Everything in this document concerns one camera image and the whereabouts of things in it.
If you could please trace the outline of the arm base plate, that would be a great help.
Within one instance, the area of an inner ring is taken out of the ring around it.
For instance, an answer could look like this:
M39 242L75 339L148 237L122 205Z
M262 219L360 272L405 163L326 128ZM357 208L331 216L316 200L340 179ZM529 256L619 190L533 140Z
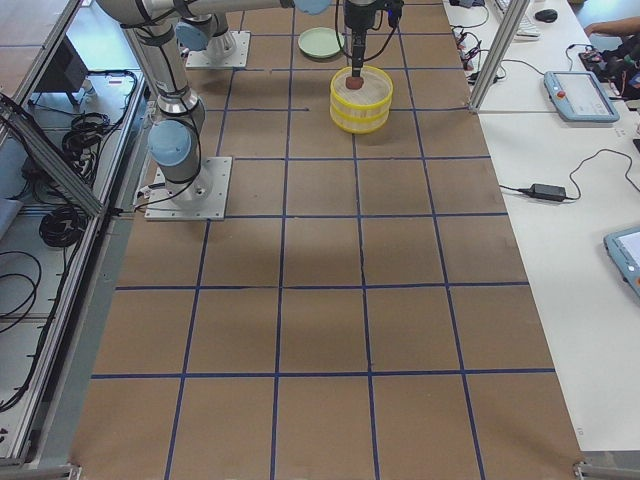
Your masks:
M225 218L232 157L207 157L196 180L180 195L182 186L167 183L160 167L155 182L163 186L150 193L144 217L149 221L221 221Z
M186 68L191 70L244 69L249 56L251 33L249 31L227 31L213 37L207 48L190 51Z

